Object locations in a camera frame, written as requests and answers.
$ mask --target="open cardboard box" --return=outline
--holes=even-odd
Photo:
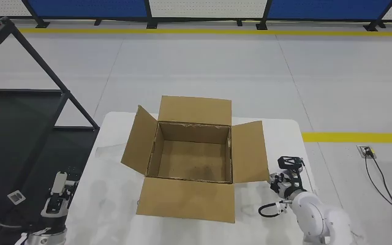
[[[230,100],[162,96],[139,106],[121,162],[146,176],[137,214],[235,223],[233,183],[266,181],[261,121],[232,126]]]

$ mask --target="yellow stripe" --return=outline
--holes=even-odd
[[[392,133],[302,133],[304,142],[368,142],[392,143]]]
[[[224,34],[224,35],[294,35],[294,36],[392,36],[392,32],[372,31],[279,31],[239,29],[56,29],[20,28],[23,33],[57,34]]]

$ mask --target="gray floor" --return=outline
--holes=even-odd
[[[92,25],[76,24],[59,21],[50,28]],[[145,25],[108,22],[99,28]],[[362,31],[359,24],[286,23],[272,24],[271,28]],[[161,95],[177,95],[231,99],[234,116],[290,118],[303,132],[392,132],[392,69],[388,62],[392,37],[26,37],[99,124],[109,111],[135,112],[138,104],[157,113]],[[10,37],[0,45],[0,57],[0,88],[55,88],[15,39]],[[87,122],[67,105],[58,124]],[[371,186],[355,146],[358,144],[306,143],[319,195],[325,203],[342,206],[350,214],[357,244],[390,244],[392,207]],[[391,145],[372,146],[392,186]],[[381,186],[372,162],[369,166]]]

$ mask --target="electrical outlet box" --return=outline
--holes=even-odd
[[[369,148],[370,148],[370,150],[371,150],[372,153],[373,153],[374,159],[377,158],[377,156],[375,155],[375,152],[374,152],[373,148],[371,148],[370,146],[360,146],[360,145],[357,145],[356,147],[358,148],[358,151],[360,152],[362,158],[372,159],[371,156],[366,156],[366,150],[365,150],[366,147],[369,147]]]

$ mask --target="blue panel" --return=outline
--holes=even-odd
[[[375,20],[390,0],[273,0],[268,18]]]
[[[146,17],[144,0],[30,0],[38,16]]]

